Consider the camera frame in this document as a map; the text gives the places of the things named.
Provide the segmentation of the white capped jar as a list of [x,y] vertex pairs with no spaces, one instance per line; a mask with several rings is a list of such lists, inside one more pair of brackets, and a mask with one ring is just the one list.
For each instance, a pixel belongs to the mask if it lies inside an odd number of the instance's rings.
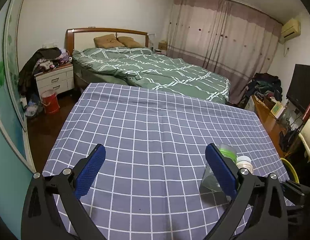
[[250,157],[248,156],[238,156],[237,157],[237,167],[239,169],[246,168],[248,171],[250,171],[251,174],[254,174],[254,168],[251,162]]

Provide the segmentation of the yellow rimmed trash bin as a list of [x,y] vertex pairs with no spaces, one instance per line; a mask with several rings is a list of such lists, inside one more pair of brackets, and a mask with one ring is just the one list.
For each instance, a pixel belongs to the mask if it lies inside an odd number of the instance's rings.
[[299,178],[298,178],[297,172],[295,171],[292,164],[288,160],[286,160],[285,158],[280,158],[280,160],[282,161],[282,163],[286,169],[286,172],[289,175],[290,180],[294,181],[296,183],[299,183]]

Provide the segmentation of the sliding wardrobe door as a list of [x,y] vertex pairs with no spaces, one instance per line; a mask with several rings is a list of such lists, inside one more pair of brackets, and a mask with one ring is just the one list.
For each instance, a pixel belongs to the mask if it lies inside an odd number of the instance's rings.
[[18,159],[35,171],[23,107],[18,92],[18,25],[24,0],[6,0],[0,10],[0,132]]

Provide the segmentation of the cream puffer jacket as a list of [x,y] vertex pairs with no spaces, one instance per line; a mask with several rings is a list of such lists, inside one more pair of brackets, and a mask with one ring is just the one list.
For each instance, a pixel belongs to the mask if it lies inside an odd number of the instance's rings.
[[310,161],[310,117],[305,123],[304,127],[302,128],[298,136],[304,145],[305,155],[308,156],[308,159]]

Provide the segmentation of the wooden desk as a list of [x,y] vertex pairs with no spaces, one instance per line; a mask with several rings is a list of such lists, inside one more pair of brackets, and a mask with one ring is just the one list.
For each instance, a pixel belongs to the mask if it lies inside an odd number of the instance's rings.
[[285,152],[280,148],[280,132],[285,133],[285,128],[278,122],[278,120],[272,115],[271,111],[264,106],[256,97],[253,95],[250,97],[250,102],[254,104],[254,112],[258,116],[264,129],[267,131],[270,139],[272,140],[276,151],[281,158],[284,158]]

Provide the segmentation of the red bucket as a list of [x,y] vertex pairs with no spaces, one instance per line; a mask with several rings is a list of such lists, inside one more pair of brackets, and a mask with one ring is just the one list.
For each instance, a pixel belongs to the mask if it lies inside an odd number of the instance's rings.
[[57,93],[52,89],[44,91],[41,94],[41,103],[44,105],[46,114],[54,114],[60,110]]

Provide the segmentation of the blue checked tablecloth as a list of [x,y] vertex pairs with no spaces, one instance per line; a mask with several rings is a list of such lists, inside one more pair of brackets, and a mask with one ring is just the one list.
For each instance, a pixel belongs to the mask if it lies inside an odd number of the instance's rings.
[[208,144],[229,145],[254,174],[288,174],[253,112],[168,92],[92,83],[43,169],[59,174],[97,144],[106,159],[81,202],[107,239],[203,239],[228,206],[201,187]]

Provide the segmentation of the black monitor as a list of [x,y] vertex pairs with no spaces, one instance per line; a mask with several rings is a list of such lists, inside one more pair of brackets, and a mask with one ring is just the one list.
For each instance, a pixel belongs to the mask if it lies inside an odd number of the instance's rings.
[[295,64],[286,98],[302,113],[310,104],[310,66]]

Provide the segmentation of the white nightstand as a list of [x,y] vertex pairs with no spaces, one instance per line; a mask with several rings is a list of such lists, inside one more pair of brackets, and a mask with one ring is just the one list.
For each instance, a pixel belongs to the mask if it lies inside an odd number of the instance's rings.
[[54,90],[56,94],[74,89],[73,65],[67,63],[53,70],[41,72],[35,75],[39,95],[48,90]]

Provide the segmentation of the dark clothes on nightstand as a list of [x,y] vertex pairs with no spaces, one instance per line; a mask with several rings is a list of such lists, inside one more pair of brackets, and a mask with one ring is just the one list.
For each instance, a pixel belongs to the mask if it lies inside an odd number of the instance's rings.
[[39,96],[35,75],[48,72],[69,62],[69,52],[65,49],[41,48],[25,63],[19,73],[18,92],[29,102],[33,94]]

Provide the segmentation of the brown pillow left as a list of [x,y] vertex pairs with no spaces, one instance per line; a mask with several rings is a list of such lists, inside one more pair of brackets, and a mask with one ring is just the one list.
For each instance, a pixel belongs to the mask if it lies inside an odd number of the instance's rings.
[[99,36],[94,38],[94,44],[96,48],[119,48],[125,47],[122,43],[120,43],[114,34]]

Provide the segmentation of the brown pillow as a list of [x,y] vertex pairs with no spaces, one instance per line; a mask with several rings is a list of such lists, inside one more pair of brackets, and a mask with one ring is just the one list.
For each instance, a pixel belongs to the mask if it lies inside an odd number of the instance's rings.
[[118,41],[122,43],[126,48],[143,48],[144,46],[135,41],[132,37],[119,36]]
[[119,48],[125,47],[122,43],[120,43],[114,34],[99,36],[94,38],[94,44],[96,48]]

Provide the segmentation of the brown pillow right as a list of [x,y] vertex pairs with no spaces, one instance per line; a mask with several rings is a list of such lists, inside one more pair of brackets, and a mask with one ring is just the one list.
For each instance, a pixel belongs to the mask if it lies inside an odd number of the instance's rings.
[[119,36],[118,41],[122,43],[126,48],[143,48],[144,46],[135,41],[132,37]]

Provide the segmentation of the yellow tissue box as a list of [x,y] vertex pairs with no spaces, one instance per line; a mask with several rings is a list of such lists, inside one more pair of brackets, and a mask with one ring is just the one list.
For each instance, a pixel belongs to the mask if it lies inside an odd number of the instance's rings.
[[158,42],[158,49],[159,50],[167,50],[167,41]]

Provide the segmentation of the wall air conditioner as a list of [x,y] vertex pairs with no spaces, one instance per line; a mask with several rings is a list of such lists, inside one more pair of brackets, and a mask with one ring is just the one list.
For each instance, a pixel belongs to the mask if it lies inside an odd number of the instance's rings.
[[284,44],[286,41],[298,37],[300,34],[301,24],[299,20],[292,18],[282,26],[279,43]]

